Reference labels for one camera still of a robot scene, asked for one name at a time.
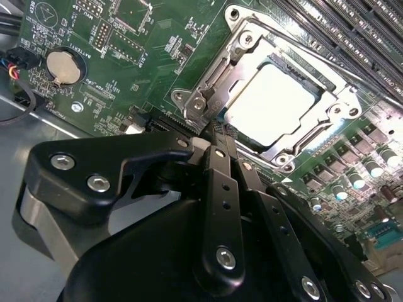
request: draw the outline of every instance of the small component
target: small component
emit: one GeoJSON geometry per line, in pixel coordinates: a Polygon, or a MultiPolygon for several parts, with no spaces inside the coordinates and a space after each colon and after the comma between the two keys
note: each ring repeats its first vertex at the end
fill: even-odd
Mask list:
{"type": "Polygon", "coordinates": [[[385,210],[381,206],[375,206],[373,208],[373,212],[376,215],[376,217],[383,223],[386,223],[389,221],[389,215],[386,214],[385,210]]]}
{"type": "Polygon", "coordinates": [[[340,162],[340,160],[338,160],[334,155],[326,158],[325,163],[336,173],[343,173],[343,171],[346,170],[346,166],[342,162],[340,162]]]}
{"type": "Polygon", "coordinates": [[[396,194],[388,186],[382,186],[380,192],[390,203],[395,203],[398,200],[396,194]]]}
{"type": "Polygon", "coordinates": [[[335,225],[334,230],[338,233],[342,233],[344,231],[344,227],[341,224],[335,225]]]}
{"type": "Polygon", "coordinates": [[[306,174],[303,176],[302,180],[307,185],[307,187],[311,188],[311,190],[319,190],[322,187],[322,184],[319,181],[316,181],[312,174],[306,174]]]}
{"type": "Polygon", "coordinates": [[[373,147],[371,146],[370,143],[368,143],[366,140],[364,140],[362,137],[359,135],[354,136],[351,140],[350,143],[362,154],[369,154],[373,151],[373,147]]]}
{"type": "Polygon", "coordinates": [[[401,158],[397,156],[391,149],[385,149],[379,153],[381,158],[386,162],[389,167],[397,167],[401,162],[401,158]]]}
{"type": "Polygon", "coordinates": [[[189,57],[193,53],[193,47],[190,46],[189,44],[183,45],[181,49],[181,53],[183,53],[185,56],[189,57]]]}
{"type": "Polygon", "coordinates": [[[48,76],[61,85],[72,85],[82,81],[87,74],[84,59],[73,49],[57,47],[46,58],[48,76]]]}
{"type": "Polygon", "coordinates": [[[379,177],[383,174],[383,169],[382,167],[380,167],[378,165],[378,163],[376,163],[373,160],[370,160],[369,162],[367,162],[365,165],[365,168],[367,169],[368,173],[372,176],[372,177],[379,177]]]}
{"type": "Polygon", "coordinates": [[[368,135],[375,143],[385,143],[388,141],[388,137],[373,124],[365,127],[363,129],[363,132],[368,135]]]}
{"type": "Polygon", "coordinates": [[[359,175],[359,173],[354,172],[348,176],[348,180],[353,185],[355,189],[362,189],[365,186],[364,179],[359,175]]]}
{"type": "Polygon", "coordinates": [[[342,159],[344,159],[347,163],[352,164],[353,162],[359,161],[359,157],[350,150],[346,145],[341,146],[338,148],[338,154],[342,159]]]}
{"type": "Polygon", "coordinates": [[[320,211],[322,209],[321,201],[318,197],[312,197],[310,199],[310,205],[314,211],[320,211]]]}
{"type": "Polygon", "coordinates": [[[351,216],[357,215],[360,211],[357,208],[352,208],[348,211],[351,216]]]}
{"type": "Polygon", "coordinates": [[[330,182],[332,179],[334,179],[334,175],[331,174],[323,165],[318,165],[317,167],[314,167],[314,172],[319,177],[322,181],[330,182]]]}
{"type": "Polygon", "coordinates": [[[332,192],[337,200],[345,200],[348,194],[341,184],[336,184],[332,187],[332,192]]]}
{"type": "Polygon", "coordinates": [[[6,60],[16,65],[19,69],[30,70],[41,64],[39,55],[19,46],[6,52],[6,60]]]}

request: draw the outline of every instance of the silver screw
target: silver screw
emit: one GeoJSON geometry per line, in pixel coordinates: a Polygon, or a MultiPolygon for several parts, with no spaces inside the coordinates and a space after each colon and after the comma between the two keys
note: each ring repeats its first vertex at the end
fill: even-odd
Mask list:
{"type": "Polygon", "coordinates": [[[338,233],[341,233],[344,231],[344,227],[343,227],[343,225],[336,225],[336,226],[334,226],[334,230],[338,233]]]}
{"type": "Polygon", "coordinates": [[[84,110],[84,106],[80,102],[73,102],[71,104],[71,110],[75,113],[80,113],[84,110]]]}
{"type": "Polygon", "coordinates": [[[215,256],[217,257],[217,261],[219,264],[227,270],[232,270],[235,269],[236,265],[236,260],[234,255],[227,250],[225,247],[220,247],[217,249],[217,252],[215,253],[215,256]]]}
{"type": "Polygon", "coordinates": [[[281,195],[284,195],[284,196],[287,195],[287,191],[284,190],[283,187],[278,186],[278,187],[277,187],[277,190],[280,192],[281,195]]]}
{"type": "Polygon", "coordinates": [[[321,294],[320,294],[319,289],[317,288],[316,284],[311,279],[304,276],[301,279],[301,284],[302,284],[302,288],[304,289],[304,291],[313,300],[319,300],[319,298],[321,297],[321,294]]]}
{"type": "Polygon", "coordinates": [[[248,171],[252,170],[252,166],[250,165],[249,162],[243,162],[242,165],[244,166],[244,168],[248,171]]]}
{"type": "Polygon", "coordinates": [[[174,98],[177,101],[182,101],[183,96],[182,96],[182,94],[180,92],[177,92],[177,93],[174,94],[174,98]]]}
{"type": "Polygon", "coordinates": [[[253,46],[253,42],[254,42],[254,39],[252,36],[252,32],[249,30],[244,31],[239,36],[239,45],[242,48],[251,48],[253,46]]]}
{"type": "Polygon", "coordinates": [[[383,291],[375,284],[375,283],[371,283],[371,287],[373,289],[373,291],[381,298],[381,299],[385,299],[386,296],[383,293],[383,291]]]}
{"type": "Polygon", "coordinates": [[[88,187],[98,193],[107,192],[111,187],[109,181],[100,175],[93,175],[87,180],[88,187]]]}
{"type": "Polygon", "coordinates": [[[186,143],[186,142],[183,141],[183,140],[178,140],[178,145],[179,145],[179,146],[182,146],[182,147],[184,147],[184,148],[189,147],[189,144],[186,143]]]}
{"type": "Polygon", "coordinates": [[[223,151],[216,149],[215,153],[219,156],[219,157],[225,157],[225,154],[223,153],[223,151]]]}
{"type": "Polygon", "coordinates": [[[50,159],[50,163],[52,164],[52,166],[59,170],[70,170],[76,164],[72,157],[64,154],[54,155],[50,159]]]}
{"type": "Polygon", "coordinates": [[[360,281],[355,281],[355,286],[357,287],[358,291],[367,299],[371,298],[371,293],[368,288],[360,281]]]}

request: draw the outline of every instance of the screw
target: screw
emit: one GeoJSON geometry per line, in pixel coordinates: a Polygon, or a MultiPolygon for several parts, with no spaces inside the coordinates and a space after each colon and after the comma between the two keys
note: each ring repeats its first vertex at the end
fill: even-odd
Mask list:
{"type": "Polygon", "coordinates": [[[302,284],[302,288],[304,289],[304,291],[313,300],[319,300],[319,298],[321,297],[321,294],[320,294],[319,289],[317,288],[316,284],[311,279],[304,276],[301,279],[301,284],[302,284]]]}
{"type": "Polygon", "coordinates": [[[225,154],[223,153],[223,151],[216,149],[215,153],[219,156],[219,157],[225,157],[225,154]]]}
{"type": "Polygon", "coordinates": [[[52,166],[59,170],[70,170],[76,164],[72,157],[64,154],[54,155],[50,159],[50,163],[52,164],[52,166]]]}
{"type": "Polygon", "coordinates": [[[371,293],[368,290],[368,288],[366,288],[366,286],[360,281],[357,280],[355,282],[355,286],[357,287],[358,291],[367,299],[371,298],[371,293]]]}
{"type": "Polygon", "coordinates": [[[215,253],[215,256],[217,257],[217,261],[219,264],[227,270],[232,270],[235,269],[236,265],[236,260],[234,255],[227,250],[225,247],[220,247],[217,249],[217,252],[215,253]]]}
{"type": "Polygon", "coordinates": [[[336,232],[338,232],[338,233],[341,233],[341,232],[344,231],[344,227],[343,227],[343,225],[336,225],[336,226],[334,227],[334,230],[335,230],[336,232]]]}
{"type": "Polygon", "coordinates": [[[89,188],[95,192],[103,193],[107,192],[111,187],[109,181],[100,175],[93,175],[87,180],[87,185],[89,188]]]}
{"type": "Polygon", "coordinates": [[[249,162],[243,162],[242,165],[244,166],[244,168],[248,171],[252,170],[252,166],[250,165],[249,162]]]}
{"type": "Polygon", "coordinates": [[[375,283],[371,283],[371,287],[373,289],[373,291],[381,298],[381,299],[385,299],[386,296],[383,293],[383,291],[375,284],[375,283]]]}
{"type": "Polygon", "coordinates": [[[283,187],[278,186],[278,187],[277,187],[277,190],[280,192],[281,195],[284,195],[284,196],[287,195],[287,191],[284,190],[283,187]]]}
{"type": "Polygon", "coordinates": [[[178,140],[178,145],[179,145],[179,146],[182,146],[182,147],[184,147],[184,148],[189,147],[189,144],[186,143],[186,142],[183,141],[183,140],[178,140]]]}
{"type": "Polygon", "coordinates": [[[71,104],[71,110],[75,113],[80,113],[84,110],[84,106],[80,102],[73,102],[71,104]]]}
{"type": "Polygon", "coordinates": [[[182,96],[182,94],[180,92],[177,92],[177,93],[174,94],[174,98],[177,101],[182,101],[183,96],[182,96]]]}

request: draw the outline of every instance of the cable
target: cable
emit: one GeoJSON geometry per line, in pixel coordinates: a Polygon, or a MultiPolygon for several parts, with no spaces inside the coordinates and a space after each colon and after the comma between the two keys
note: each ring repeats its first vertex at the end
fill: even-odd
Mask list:
{"type": "Polygon", "coordinates": [[[394,107],[398,107],[399,109],[403,110],[403,103],[399,102],[398,100],[391,98],[390,93],[386,91],[383,87],[380,87],[377,82],[375,83],[367,83],[365,80],[360,78],[358,75],[350,72],[349,70],[345,69],[344,67],[339,66],[338,64],[334,63],[333,61],[330,61],[329,59],[323,57],[322,55],[318,54],[317,52],[313,51],[309,47],[306,47],[304,44],[294,40],[293,38],[290,38],[286,34],[280,32],[279,30],[271,27],[270,25],[267,25],[266,23],[263,23],[259,20],[251,19],[250,22],[258,24],[260,27],[263,27],[264,29],[268,30],[270,33],[278,36],[279,38],[283,39],[284,41],[288,42],[289,44],[303,50],[307,54],[313,56],[315,59],[320,60],[321,62],[337,69],[338,71],[342,72],[344,75],[353,78],[354,80],[357,80],[360,84],[363,86],[367,87],[369,90],[375,92],[383,98],[386,102],[391,104],[394,107]]]}
{"type": "Polygon", "coordinates": [[[20,28],[11,25],[0,24],[0,33],[9,36],[19,36],[20,28]]]}
{"type": "Polygon", "coordinates": [[[28,115],[30,115],[30,113],[35,109],[35,107],[37,107],[37,99],[31,88],[29,87],[29,85],[26,82],[19,79],[16,79],[15,83],[17,83],[17,85],[19,85],[26,92],[26,94],[30,98],[30,105],[25,109],[24,112],[22,112],[22,114],[15,116],[13,118],[9,118],[7,120],[0,121],[0,126],[9,126],[23,120],[28,115]]]}
{"type": "Polygon", "coordinates": [[[0,22],[21,26],[23,19],[12,14],[0,13],[0,22]]]}

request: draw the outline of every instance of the black bracket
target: black bracket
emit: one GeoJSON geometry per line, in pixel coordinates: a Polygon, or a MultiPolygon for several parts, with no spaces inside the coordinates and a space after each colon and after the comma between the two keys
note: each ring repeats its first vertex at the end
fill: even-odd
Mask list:
{"type": "Polygon", "coordinates": [[[238,183],[230,176],[230,157],[224,148],[207,148],[204,175],[201,253],[193,271],[204,290],[227,296],[242,284],[245,267],[238,183]]]}
{"type": "Polygon", "coordinates": [[[24,180],[34,197],[91,225],[107,220],[125,193],[124,176],[141,179],[152,164],[187,161],[192,154],[191,143],[174,131],[45,142],[31,150],[24,180]],[[55,155],[68,158],[57,163],[55,155]],[[92,176],[100,176],[99,185],[105,188],[91,189],[92,176]]]}

